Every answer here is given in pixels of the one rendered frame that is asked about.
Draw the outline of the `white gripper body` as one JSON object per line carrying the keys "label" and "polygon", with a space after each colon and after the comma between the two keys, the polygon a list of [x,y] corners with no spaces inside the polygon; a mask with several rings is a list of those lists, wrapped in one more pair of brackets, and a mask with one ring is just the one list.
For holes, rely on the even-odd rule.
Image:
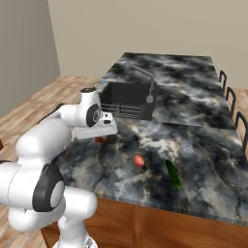
{"label": "white gripper body", "polygon": [[76,137],[79,140],[91,139],[96,137],[104,137],[109,135],[115,135],[117,133],[117,126],[115,123],[110,124],[95,124],[92,127],[89,126],[77,126],[75,127]]}

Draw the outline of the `red peach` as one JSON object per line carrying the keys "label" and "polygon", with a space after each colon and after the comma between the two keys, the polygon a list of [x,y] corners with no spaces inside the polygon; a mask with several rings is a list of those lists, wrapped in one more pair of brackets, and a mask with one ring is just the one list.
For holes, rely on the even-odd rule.
{"label": "red peach", "polygon": [[143,167],[144,166],[144,158],[140,155],[136,155],[134,157],[134,165],[136,167],[139,167],[139,168]]}

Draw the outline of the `green cucumber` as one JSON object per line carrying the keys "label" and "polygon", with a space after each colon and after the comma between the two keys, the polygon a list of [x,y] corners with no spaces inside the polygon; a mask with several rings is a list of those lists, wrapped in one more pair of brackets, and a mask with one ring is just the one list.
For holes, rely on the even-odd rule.
{"label": "green cucumber", "polygon": [[177,175],[177,171],[173,163],[169,160],[166,161],[166,167],[168,169],[169,175],[170,175],[170,180],[173,184],[173,186],[177,189],[181,188],[181,182],[179,180],[179,177]]}

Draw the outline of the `black sink basin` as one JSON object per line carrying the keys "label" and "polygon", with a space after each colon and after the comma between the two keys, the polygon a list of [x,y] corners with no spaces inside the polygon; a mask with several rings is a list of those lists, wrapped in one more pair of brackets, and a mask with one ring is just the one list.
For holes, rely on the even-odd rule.
{"label": "black sink basin", "polygon": [[152,113],[155,108],[158,95],[158,86],[154,85],[154,102],[148,104],[146,97],[149,93],[148,84],[135,84],[110,81],[100,93],[101,104],[123,104],[127,106],[140,107],[139,117],[137,119],[152,119]]}

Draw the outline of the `dark grey tap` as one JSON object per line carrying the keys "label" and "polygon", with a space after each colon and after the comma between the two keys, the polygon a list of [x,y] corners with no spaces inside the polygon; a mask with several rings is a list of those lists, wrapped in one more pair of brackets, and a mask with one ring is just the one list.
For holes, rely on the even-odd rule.
{"label": "dark grey tap", "polygon": [[148,71],[146,71],[145,69],[143,69],[143,68],[141,68],[139,66],[136,66],[136,65],[130,63],[130,62],[125,62],[124,67],[127,70],[130,69],[130,68],[133,68],[133,69],[139,71],[140,73],[142,73],[142,74],[144,74],[144,75],[146,75],[146,76],[148,76],[150,78],[150,87],[149,87],[149,93],[148,93],[148,95],[146,97],[146,102],[148,104],[152,104],[154,102],[153,91],[154,91],[154,85],[155,85],[153,74],[148,72]]}

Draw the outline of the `wooden island cabinet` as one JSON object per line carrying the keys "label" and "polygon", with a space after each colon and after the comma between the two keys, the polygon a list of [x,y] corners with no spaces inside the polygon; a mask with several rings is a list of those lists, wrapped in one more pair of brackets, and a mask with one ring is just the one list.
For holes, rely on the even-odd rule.
{"label": "wooden island cabinet", "polygon": [[99,248],[248,248],[248,227],[98,200],[85,221]]}

